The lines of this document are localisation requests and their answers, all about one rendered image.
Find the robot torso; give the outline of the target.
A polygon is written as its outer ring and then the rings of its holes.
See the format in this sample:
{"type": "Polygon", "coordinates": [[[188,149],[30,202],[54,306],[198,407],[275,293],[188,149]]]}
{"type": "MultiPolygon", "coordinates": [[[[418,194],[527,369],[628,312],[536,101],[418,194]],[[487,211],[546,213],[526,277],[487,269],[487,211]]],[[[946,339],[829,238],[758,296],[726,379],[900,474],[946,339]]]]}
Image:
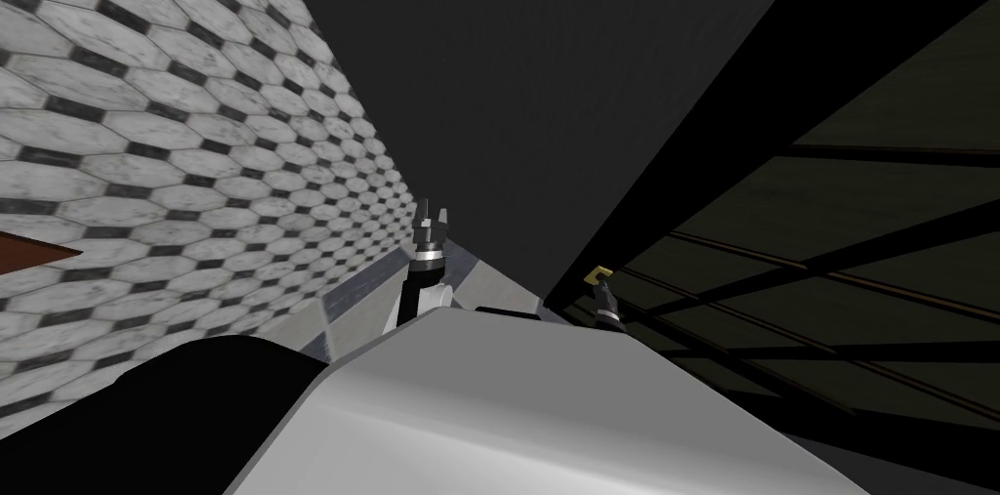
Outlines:
{"type": "Polygon", "coordinates": [[[635,339],[432,309],[337,359],[224,495],[868,495],[635,339]]]}

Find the brown wooden board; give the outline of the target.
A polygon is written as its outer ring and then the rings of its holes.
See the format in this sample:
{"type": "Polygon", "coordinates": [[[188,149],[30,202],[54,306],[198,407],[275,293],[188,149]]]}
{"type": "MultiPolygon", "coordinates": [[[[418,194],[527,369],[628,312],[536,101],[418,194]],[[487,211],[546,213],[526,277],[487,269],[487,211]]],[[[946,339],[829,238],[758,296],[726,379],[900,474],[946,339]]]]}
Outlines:
{"type": "Polygon", "coordinates": [[[79,256],[80,251],[0,231],[0,275],[79,256]]]}

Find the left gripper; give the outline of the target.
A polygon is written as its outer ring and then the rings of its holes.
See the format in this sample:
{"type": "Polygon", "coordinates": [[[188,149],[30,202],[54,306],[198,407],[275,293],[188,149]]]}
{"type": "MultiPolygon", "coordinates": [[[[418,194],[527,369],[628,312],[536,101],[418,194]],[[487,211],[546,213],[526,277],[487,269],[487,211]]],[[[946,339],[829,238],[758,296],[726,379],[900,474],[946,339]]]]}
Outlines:
{"type": "Polygon", "coordinates": [[[417,203],[417,225],[413,227],[412,242],[418,249],[442,249],[447,242],[447,209],[441,208],[434,221],[429,217],[429,201],[420,198],[417,203]]]}

